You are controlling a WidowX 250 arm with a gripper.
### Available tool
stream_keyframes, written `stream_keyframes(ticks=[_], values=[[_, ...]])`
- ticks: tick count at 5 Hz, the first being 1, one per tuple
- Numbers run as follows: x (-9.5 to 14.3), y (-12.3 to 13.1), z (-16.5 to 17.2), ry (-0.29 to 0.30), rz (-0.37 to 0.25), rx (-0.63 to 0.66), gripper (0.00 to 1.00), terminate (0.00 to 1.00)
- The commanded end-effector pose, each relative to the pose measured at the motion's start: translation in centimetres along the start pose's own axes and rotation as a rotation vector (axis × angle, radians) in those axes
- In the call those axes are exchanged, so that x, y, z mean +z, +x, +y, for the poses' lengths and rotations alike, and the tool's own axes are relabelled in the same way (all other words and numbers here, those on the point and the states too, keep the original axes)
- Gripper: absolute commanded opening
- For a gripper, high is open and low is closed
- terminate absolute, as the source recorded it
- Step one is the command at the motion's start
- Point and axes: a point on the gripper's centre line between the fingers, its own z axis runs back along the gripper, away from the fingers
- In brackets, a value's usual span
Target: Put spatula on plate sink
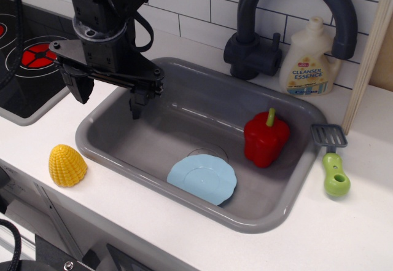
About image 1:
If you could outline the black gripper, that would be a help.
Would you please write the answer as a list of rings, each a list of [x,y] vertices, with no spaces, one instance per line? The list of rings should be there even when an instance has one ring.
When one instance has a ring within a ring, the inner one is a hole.
[[[88,27],[76,33],[75,40],[53,41],[49,46],[74,98],[85,104],[95,80],[128,88],[132,118],[139,119],[149,97],[163,90],[164,71],[142,55],[153,44],[153,31],[148,30],[150,41],[140,47],[135,44],[135,32],[127,28],[111,37]]]

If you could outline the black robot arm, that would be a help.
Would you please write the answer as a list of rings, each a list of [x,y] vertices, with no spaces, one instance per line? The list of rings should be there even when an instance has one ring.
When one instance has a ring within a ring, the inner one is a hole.
[[[75,40],[50,44],[64,83],[85,104],[95,81],[130,91],[134,119],[149,100],[161,95],[164,71],[143,56],[154,40],[149,22],[138,12],[148,0],[71,0]]]

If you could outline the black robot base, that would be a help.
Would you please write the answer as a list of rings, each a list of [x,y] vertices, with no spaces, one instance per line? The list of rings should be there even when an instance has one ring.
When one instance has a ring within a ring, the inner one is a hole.
[[[101,262],[94,251],[77,259],[40,236],[34,237],[33,254],[23,252],[24,239],[17,227],[1,219],[1,249],[10,253],[1,259],[1,270],[148,270],[141,263],[109,245],[110,259]]]

